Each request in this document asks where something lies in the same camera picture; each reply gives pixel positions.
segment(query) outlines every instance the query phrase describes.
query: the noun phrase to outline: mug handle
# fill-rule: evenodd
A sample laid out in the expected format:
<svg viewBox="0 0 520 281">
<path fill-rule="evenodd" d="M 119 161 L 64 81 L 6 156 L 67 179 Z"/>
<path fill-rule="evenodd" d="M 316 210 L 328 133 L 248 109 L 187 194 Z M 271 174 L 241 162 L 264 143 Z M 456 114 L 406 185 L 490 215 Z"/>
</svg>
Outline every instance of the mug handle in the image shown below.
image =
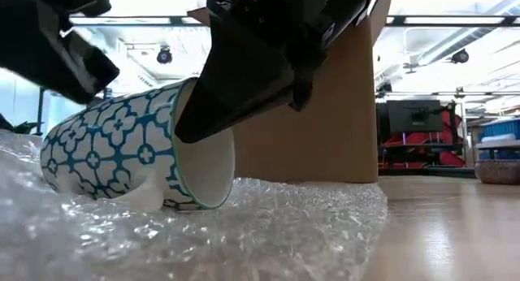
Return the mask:
<svg viewBox="0 0 520 281">
<path fill-rule="evenodd" d="M 163 187 L 165 185 L 161 180 L 158 180 L 155 171 L 147 171 L 141 171 L 135 176 L 138 181 L 141 181 L 141 184 L 136 189 L 116 197 L 112 201 L 128 203 L 132 210 L 142 213 L 160 210 L 163 207 Z"/>
</svg>

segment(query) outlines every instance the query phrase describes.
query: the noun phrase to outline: wall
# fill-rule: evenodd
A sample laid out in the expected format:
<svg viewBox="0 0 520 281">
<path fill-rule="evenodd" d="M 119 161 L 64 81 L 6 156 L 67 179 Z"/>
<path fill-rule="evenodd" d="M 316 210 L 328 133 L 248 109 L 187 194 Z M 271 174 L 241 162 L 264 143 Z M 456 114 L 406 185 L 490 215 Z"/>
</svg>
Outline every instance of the wall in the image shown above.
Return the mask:
<svg viewBox="0 0 520 281">
<path fill-rule="evenodd" d="M 30 81 L 0 68 L 0 112 L 12 124 L 36 122 L 40 89 Z M 45 92 L 41 131 L 44 135 L 57 123 L 83 110 L 83 106 Z"/>
</svg>

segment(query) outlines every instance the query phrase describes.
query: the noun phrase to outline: ceiling pipe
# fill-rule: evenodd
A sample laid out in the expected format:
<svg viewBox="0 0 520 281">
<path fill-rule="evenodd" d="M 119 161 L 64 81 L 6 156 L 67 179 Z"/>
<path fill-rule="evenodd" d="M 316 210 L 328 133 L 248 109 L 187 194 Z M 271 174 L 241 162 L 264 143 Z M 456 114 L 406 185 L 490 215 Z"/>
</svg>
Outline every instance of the ceiling pipe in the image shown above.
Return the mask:
<svg viewBox="0 0 520 281">
<path fill-rule="evenodd" d="M 503 0 L 499 2 L 485 15 L 518 15 L 520 8 L 518 7 L 520 0 Z M 418 58 L 419 66 L 426 66 L 446 58 L 450 54 L 465 48 L 470 43 L 488 35 L 496 28 L 461 28 L 454 34 L 447 37 L 437 45 L 431 47 L 428 51 L 421 54 Z"/>
</svg>

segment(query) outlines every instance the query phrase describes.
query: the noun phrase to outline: security camera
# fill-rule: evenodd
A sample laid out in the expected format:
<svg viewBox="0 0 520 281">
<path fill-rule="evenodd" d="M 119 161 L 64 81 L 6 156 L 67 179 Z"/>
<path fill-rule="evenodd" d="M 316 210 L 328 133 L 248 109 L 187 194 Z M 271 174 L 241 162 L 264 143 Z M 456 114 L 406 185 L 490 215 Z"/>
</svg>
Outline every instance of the security camera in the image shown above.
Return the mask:
<svg viewBox="0 0 520 281">
<path fill-rule="evenodd" d="M 452 56 L 452 63 L 466 63 L 470 59 L 470 54 L 466 49 L 459 50 Z"/>
<path fill-rule="evenodd" d="M 157 62 L 161 64 L 171 63 L 173 58 L 171 57 L 170 47 L 167 45 L 161 46 L 161 50 L 157 55 Z"/>
</svg>

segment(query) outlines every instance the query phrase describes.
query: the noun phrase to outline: mug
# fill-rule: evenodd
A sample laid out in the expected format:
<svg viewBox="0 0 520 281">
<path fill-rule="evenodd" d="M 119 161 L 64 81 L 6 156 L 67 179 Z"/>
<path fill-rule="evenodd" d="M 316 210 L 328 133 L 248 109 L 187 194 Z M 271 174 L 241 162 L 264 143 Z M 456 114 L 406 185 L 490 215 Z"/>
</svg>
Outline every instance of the mug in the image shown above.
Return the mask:
<svg viewBox="0 0 520 281">
<path fill-rule="evenodd" d="M 114 198 L 143 211 L 221 206 L 231 191 L 231 128 L 185 144 L 175 125 L 196 78 L 116 97 L 55 126 L 41 149 L 45 181 L 57 192 Z"/>
</svg>

